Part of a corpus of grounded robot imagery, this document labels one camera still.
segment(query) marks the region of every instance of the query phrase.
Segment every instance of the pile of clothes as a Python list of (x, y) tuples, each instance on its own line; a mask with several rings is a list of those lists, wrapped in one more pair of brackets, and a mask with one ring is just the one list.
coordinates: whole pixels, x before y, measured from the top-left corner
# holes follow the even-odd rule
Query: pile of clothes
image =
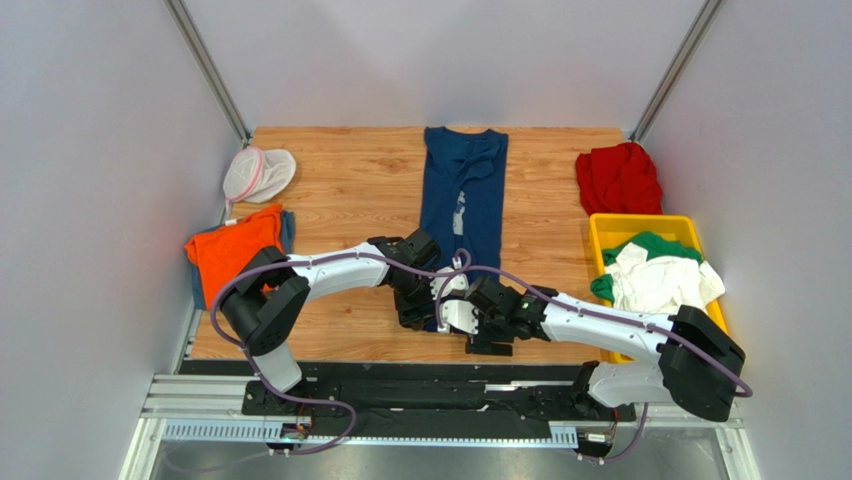
[(705, 310), (725, 293), (722, 279), (701, 253), (677, 241), (642, 232), (603, 251), (606, 274), (592, 292), (620, 310), (675, 314), (681, 305)]
[(193, 235), (184, 249), (192, 264), (196, 307), (209, 309), (219, 289), (261, 249), (275, 246), (284, 253), (292, 252), (295, 235), (296, 218), (279, 204)]

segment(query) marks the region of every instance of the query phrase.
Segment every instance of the wooden tabletop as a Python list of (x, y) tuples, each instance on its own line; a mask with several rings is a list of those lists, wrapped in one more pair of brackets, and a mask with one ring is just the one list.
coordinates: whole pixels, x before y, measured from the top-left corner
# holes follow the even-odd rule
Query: wooden tabletop
[[(574, 161), (579, 153), (622, 142), (621, 131), (497, 130), (509, 134), (502, 268), (530, 283), (594, 300), (588, 216), (580, 206)], [(417, 228), (426, 158), (422, 127), (259, 128), (253, 144), (263, 150), (286, 148), (298, 163), (293, 181), (270, 202), (296, 215), (294, 253), (349, 248), (374, 236), (405, 237)], [(266, 205), (239, 203), (232, 218)], [(536, 339), (517, 341), (511, 358), (466, 355), (465, 339), (400, 327), (393, 292), (381, 287), (307, 304), (288, 341), (299, 360), (554, 364), (601, 358), (591, 346)], [(242, 354), (216, 335), (205, 312), (192, 357)]]

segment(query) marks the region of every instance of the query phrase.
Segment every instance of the dual-arm robot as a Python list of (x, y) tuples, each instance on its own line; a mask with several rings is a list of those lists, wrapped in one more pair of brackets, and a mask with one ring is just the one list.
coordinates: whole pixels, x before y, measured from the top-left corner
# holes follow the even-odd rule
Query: dual-arm robot
[[(469, 336), (468, 353), (511, 355), (508, 344), (515, 338), (594, 345), (635, 360), (583, 365), (575, 389), (601, 404), (614, 408), (634, 402), (674, 402), (707, 420), (728, 419), (737, 385), (718, 365), (738, 376), (745, 353), (701, 310), (683, 306), (671, 316), (638, 314), (535, 287), (550, 299), (545, 300), (488, 276), (468, 285), (464, 275), (429, 278), (411, 271), (434, 271), (438, 258), (439, 247), (422, 230), (405, 239), (371, 238), (321, 255), (285, 256), (274, 247), (266, 248), (245, 271), (280, 262), (305, 266), (243, 279), (223, 298), (221, 311), (260, 372), (281, 391), (302, 378), (287, 337), (306, 302), (350, 288), (388, 285), (402, 326), (419, 330), (437, 323), (439, 331), (463, 332)], [(391, 266), (384, 259), (410, 268)], [(274, 290), (264, 293), (264, 286)], [(446, 299), (438, 298), (442, 290)], [(443, 321), (436, 322), (439, 300)], [(671, 337), (686, 339), (712, 360), (702, 359)]]

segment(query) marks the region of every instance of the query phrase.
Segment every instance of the yellow plastic tray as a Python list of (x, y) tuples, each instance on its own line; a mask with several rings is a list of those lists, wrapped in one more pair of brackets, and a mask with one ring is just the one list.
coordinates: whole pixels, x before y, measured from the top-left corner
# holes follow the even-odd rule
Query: yellow plastic tray
[[(603, 264), (603, 250), (615, 248), (630, 240), (634, 235), (648, 231), (654, 232), (666, 240), (677, 240), (684, 246), (692, 247), (702, 255), (701, 243), (695, 233), (692, 219), (681, 215), (627, 215), (620, 213), (596, 213), (589, 218), (589, 235), (591, 237), (592, 252), (595, 257), (595, 269), (598, 276), (606, 273)], [(611, 307), (612, 302), (600, 300), (604, 305)], [(716, 322), (725, 333), (728, 326), (718, 301), (707, 305), (707, 314)], [(609, 352), (609, 361), (612, 363), (627, 363), (632, 359), (618, 352)]]

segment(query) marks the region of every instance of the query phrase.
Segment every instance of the white cloth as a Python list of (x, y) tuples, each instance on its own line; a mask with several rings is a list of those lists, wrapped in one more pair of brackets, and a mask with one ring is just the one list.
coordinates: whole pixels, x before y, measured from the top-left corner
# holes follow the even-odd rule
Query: white cloth
[(704, 310), (725, 293), (709, 263), (672, 256), (648, 260), (648, 251), (633, 243), (621, 250), (606, 273), (612, 275), (613, 307), (630, 312), (674, 314), (681, 305)]
[(263, 203), (284, 190), (296, 174), (296, 159), (287, 150), (248, 147), (231, 162), (222, 188), (230, 202)]

